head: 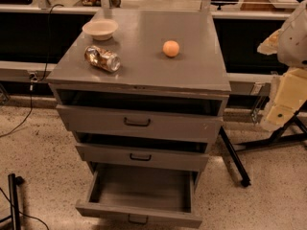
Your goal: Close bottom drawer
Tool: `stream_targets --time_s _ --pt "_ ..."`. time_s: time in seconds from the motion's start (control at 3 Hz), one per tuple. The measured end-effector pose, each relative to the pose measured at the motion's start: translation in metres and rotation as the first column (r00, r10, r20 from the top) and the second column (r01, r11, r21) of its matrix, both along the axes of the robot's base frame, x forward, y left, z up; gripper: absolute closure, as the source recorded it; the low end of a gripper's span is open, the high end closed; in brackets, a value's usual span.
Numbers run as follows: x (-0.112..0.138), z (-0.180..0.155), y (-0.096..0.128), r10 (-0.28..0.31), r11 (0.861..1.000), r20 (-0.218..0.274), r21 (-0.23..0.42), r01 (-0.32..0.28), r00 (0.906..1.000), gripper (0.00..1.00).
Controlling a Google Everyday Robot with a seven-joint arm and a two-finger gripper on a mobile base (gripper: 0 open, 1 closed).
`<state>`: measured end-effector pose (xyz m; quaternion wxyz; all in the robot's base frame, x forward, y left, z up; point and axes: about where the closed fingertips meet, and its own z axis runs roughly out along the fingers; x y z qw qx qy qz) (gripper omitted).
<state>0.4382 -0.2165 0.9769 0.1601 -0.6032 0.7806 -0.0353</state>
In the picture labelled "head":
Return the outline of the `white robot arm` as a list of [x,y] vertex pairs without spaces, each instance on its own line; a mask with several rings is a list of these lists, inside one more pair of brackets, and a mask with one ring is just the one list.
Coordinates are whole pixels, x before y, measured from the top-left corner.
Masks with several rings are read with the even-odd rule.
[[283,127],[307,101],[307,0],[302,1],[280,29],[257,48],[263,55],[277,55],[288,70],[272,79],[270,100],[260,126],[268,131]]

